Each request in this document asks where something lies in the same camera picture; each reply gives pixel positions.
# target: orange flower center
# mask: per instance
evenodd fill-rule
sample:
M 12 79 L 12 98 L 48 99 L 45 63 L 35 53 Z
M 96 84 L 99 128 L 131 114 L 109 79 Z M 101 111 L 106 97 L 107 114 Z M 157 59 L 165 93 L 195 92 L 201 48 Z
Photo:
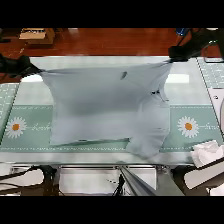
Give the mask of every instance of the orange flower center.
M 190 123 L 186 123 L 186 124 L 185 124 L 185 128 L 186 128 L 187 130 L 191 130 L 191 129 L 192 129 L 192 124 L 190 124 Z
M 19 124 L 14 124 L 14 125 L 12 126 L 12 130 L 13 130 L 13 131 L 18 131 L 18 130 L 19 130 Z

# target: cardboard box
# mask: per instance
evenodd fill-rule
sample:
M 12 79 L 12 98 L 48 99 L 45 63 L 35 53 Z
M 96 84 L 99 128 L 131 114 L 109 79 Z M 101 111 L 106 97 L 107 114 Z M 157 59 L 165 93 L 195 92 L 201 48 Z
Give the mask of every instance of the cardboard box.
M 52 28 L 23 28 L 19 39 L 26 40 L 28 44 L 53 44 L 54 37 Z

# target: table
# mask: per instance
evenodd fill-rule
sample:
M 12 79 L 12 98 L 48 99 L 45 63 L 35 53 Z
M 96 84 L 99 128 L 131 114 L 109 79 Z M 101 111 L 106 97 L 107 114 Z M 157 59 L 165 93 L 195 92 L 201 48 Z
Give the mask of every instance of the table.
M 59 57 L 33 57 L 31 62 L 41 69 L 59 69 L 75 67 L 112 67 L 118 65 L 137 65 L 144 63 L 157 63 L 167 60 L 168 57 L 142 57 L 142 56 L 59 56 Z M 125 141 L 115 143 L 97 143 L 94 146 L 74 146 L 49 148 L 38 147 L 40 139 L 49 138 L 47 122 L 51 118 L 53 100 L 48 88 L 36 76 L 25 78 L 19 86 L 10 119 L 26 114 L 26 120 L 34 122 L 30 128 L 39 133 L 33 137 L 29 145 L 29 137 L 14 143 L 4 136 L 1 143 L 0 162 L 12 163 L 46 163 L 46 164 L 192 164 L 189 151 L 192 145 L 215 139 L 222 144 L 223 138 L 214 113 L 210 97 L 202 78 L 198 61 L 195 58 L 188 62 L 174 63 L 167 79 L 165 92 L 171 105 L 171 129 L 161 153 L 149 160 L 125 152 Z M 177 128 L 178 121 L 184 117 L 194 118 L 199 125 L 199 134 L 190 139 L 182 136 Z

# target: daisy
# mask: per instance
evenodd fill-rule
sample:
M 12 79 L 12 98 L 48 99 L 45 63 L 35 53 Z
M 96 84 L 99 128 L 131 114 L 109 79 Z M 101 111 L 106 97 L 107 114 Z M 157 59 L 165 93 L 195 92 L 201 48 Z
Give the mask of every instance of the daisy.
M 185 137 L 188 138 L 194 138 L 199 133 L 198 124 L 194 120 L 194 118 L 186 116 L 182 117 L 181 119 L 179 119 L 177 127 L 179 128 L 179 131 L 182 131 L 182 135 L 185 135 Z
M 8 122 L 5 131 L 8 138 L 17 138 L 23 134 L 23 131 L 25 131 L 26 128 L 27 125 L 25 119 L 22 119 L 22 117 L 14 117 L 14 119 L 11 119 L 11 121 Z

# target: red-brown floor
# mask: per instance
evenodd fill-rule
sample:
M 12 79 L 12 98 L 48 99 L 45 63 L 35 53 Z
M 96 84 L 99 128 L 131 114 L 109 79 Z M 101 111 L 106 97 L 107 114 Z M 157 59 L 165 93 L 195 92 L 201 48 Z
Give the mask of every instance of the red-brown floor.
M 78 28 L 57 33 L 53 45 L 28 45 L 13 39 L 0 43 L 0 53 L 6 57 L 27 56 L 166 56 L 176 45 L 174 28 Z M 209 56 L 220 57 L 217 47 L 210 47 Z M 2 82 L 18 82 L 4 79 Z

